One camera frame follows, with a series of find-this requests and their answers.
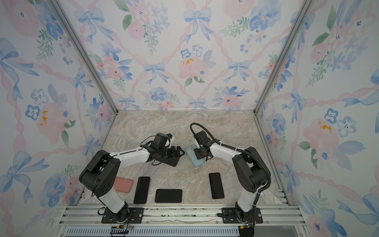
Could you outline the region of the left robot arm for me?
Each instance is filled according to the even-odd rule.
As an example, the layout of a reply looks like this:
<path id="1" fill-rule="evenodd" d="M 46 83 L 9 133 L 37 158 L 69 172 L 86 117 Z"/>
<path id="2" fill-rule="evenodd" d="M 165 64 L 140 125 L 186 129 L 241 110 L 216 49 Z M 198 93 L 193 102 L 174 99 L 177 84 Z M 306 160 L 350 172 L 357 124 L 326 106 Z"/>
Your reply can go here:
<path id="1" fill-rule="evenodd" d="M 151 148 L 147 145 L 119 153 L 98 151 L 81 172 L 79 181 L 89 189 L 102 204 L 114 214 L 125 209 L 127 204 L 114 188 L 120 169 L 139 163 L 158 161 L 176 167 L 185 151 L 177 146 Z"/>

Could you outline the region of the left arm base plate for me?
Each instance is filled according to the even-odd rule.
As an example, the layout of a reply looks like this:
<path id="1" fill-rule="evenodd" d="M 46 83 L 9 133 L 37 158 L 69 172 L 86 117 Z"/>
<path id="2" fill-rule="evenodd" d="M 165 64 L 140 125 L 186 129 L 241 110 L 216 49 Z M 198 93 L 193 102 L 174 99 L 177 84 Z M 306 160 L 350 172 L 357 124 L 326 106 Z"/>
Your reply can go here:
<path id="1" fill-rule="evenodd" d="M 123 208 L 118 213 L 113 213 L 106 208 L 101 214 L 102 224 L 141 224 L 144 215 L 144 208 Z"/>

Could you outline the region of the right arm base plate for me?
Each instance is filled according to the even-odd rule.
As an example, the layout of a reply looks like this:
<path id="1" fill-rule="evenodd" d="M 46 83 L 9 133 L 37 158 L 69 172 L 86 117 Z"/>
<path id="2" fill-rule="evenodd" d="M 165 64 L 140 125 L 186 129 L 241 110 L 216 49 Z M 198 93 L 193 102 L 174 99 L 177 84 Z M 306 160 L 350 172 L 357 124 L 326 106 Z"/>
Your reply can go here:
<path id="1" fill-rule="evenodd" d="M 239 208 L 221 208 L 221 213 L 217 214 L 218 217 L 223 219 L 224 224 L 262 224 L 263 218 L 261 210 L 254 207 L 249 212 L 243 212 Z"/>

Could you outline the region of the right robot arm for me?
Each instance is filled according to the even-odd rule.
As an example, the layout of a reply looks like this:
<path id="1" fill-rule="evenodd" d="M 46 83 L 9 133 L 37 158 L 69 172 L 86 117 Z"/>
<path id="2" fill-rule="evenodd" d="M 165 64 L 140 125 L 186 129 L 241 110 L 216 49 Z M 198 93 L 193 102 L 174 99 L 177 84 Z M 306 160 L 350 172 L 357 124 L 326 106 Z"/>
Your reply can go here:
<path id="1" fill-rule="evenodd" d="M 198 167 L 213 157 L 231 162 L 242 186 L 235 208 L 240 220 L 251 217 L 262 191 L 271 185 L 271 173 L 254 147 L 236 148 L 222 142 L 193 145 L 186 149 L 193 165 Z"/>

